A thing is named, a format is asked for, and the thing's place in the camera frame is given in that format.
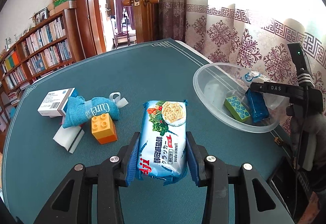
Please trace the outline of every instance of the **soda biscuit package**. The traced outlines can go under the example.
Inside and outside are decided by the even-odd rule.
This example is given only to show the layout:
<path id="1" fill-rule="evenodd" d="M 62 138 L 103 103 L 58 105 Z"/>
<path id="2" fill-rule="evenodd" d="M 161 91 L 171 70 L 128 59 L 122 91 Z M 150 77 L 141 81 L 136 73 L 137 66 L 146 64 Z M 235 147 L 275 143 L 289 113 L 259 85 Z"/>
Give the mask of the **soda biscuit package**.
<path id="1" fill-rule="evenodd" d="M 137 159 L 137 178 L 148 175 L 175 183 L 186 175 L 184 102 L 148 101 L 144 103 Z"/>

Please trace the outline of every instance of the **bookshelf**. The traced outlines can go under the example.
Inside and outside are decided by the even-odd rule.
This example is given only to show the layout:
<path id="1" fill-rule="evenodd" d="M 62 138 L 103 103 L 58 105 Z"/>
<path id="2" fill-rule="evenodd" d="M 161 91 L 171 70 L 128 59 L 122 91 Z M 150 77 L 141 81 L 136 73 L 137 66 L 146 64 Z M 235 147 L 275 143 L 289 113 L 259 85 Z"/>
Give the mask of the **bookshelf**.
<path id="1" fill-rule="evenodd" d="M 33 27 L 10 47 L 0 60 L 0 81 L 9 96 L 20 87 L 84 58 L 75 9 L 62 10 Z"/>

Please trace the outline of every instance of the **picture frame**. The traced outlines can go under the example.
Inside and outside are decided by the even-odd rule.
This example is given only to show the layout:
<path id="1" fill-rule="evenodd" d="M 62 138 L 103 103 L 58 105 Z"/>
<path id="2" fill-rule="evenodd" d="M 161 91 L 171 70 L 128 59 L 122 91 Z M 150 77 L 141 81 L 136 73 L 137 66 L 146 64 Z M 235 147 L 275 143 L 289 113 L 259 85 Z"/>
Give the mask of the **picture frame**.
<path id="1" fill-rule="evenodd" d="M 10 41 L 11 41 L 10 38 L 9 38 L 9 39 L 6 38 L 6 44 L 4 45 L 4 49 L 5 49 L 6 51 L 8 51 L 8 50 L 10 49 L 10 47 L 11 47 L 11 43 L 10 43 Z"/>
<path id="2" fill-rule="evenodd" d="M 25 35 L 26 33 L 28 33 L 30 27 L 31 27 L 30 25 L 28 25 L 28 26 L 26 27 L 26 29 L 25 29 L 24 32 L 22 33 L 22 36 Z"/>
<path id="3" fill-rule="evenodd" d="M 35 17 L 35 25 L 38 25 L 39 23 L 43 22 L 45 19 L 49 17 L 48 8 L 44 8 L 39 12 L 35 13 L 34 17 Z"/>

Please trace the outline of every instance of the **clear plastic bowl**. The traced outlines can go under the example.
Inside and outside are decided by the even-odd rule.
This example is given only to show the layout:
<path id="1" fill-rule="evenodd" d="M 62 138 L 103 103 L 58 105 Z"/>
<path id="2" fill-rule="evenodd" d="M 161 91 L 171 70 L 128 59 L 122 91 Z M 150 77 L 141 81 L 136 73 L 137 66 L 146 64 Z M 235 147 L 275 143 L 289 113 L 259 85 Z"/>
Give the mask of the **clear plastic bowl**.
<path id="1" fill-rule="evenodd" d="M 253 123 L 251 118 L 246 123 L 242 123 L 235 120 L 224 105 L 225 98 L 235 95 L 244 107 L 249 109 L 245 96 L 248 87 L 240 79 L 249 71 L 250 69 L 229 63 L 207 64 L 195 72 L 194 89 L 206 108 L 226 125 L 241 131 L 265 133 L 273 130 L 279 124 L 276 114 L 270 111 L 269 118 L 258 123 Z"/>

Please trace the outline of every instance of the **orange lego block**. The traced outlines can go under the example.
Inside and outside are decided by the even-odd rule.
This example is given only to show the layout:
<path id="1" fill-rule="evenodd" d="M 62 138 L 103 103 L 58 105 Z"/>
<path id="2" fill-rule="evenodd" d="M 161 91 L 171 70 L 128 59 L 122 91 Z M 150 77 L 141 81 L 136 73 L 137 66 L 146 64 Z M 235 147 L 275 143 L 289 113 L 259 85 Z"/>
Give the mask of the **orange lego block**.
<path id="1" fill-rule="evenodd" d="M 118 140 L 115 125 L 109 114 L 92 117 L 92 134 L 100 144 Z"/>

